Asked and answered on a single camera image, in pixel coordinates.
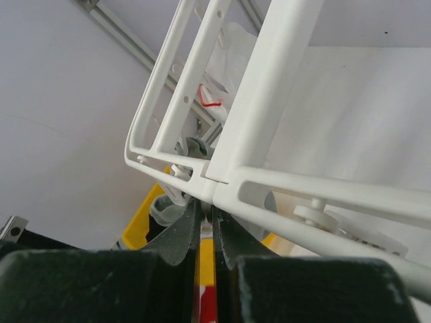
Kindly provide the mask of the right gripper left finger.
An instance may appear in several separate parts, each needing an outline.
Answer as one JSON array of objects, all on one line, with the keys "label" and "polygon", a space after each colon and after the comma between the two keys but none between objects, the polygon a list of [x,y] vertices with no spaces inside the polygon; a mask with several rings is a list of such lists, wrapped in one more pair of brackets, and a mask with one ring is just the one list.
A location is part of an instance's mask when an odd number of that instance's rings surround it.
[{"label": "right gripper left finger", "polygon": [[2,322],[197,322],[201,203],[140,250],[1,244]]}]

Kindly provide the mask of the red white striped sock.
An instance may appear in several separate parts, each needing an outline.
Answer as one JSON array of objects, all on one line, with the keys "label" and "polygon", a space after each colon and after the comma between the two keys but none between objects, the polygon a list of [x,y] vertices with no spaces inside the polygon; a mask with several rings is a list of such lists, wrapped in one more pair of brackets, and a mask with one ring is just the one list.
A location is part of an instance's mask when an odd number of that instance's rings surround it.
[{"label": "red white striped sock", "polygon": [[200,294],[199,322],[216,323],[217,310],[215,287],[212,285],[201,286]]}]

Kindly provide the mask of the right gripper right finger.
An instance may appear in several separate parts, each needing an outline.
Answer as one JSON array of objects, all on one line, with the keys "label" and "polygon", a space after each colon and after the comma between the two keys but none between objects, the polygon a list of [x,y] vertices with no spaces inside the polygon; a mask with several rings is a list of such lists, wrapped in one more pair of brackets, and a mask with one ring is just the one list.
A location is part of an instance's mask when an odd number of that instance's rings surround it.
[{"label": "right gripper right finger", "polygon": [[417,322],[401,279],[375,258],[279,256],[213,208],[219,322]]}]

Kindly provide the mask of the white clip hanger rack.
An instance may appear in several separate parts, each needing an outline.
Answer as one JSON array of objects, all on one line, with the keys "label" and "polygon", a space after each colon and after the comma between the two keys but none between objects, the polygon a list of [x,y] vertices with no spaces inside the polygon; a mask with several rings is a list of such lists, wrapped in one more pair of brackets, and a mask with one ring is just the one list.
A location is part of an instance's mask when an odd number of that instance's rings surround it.
[{"label": "white clip hanger rack", "polygon": [[146,128],[195,8],[194,1],[178,4],[127,135],[126,164],[165,184],[176,202],[189,194],[316,254],[385,260],[412,297],[429,302],[429,267],[339,236],[337,221],[324,212],[331,205],[427,229],[429,192],[263,167],[321,1],[271,3],[213,157],[175,154],[229,6],[229,1],[207,6],[156,138],[144,148]]}]

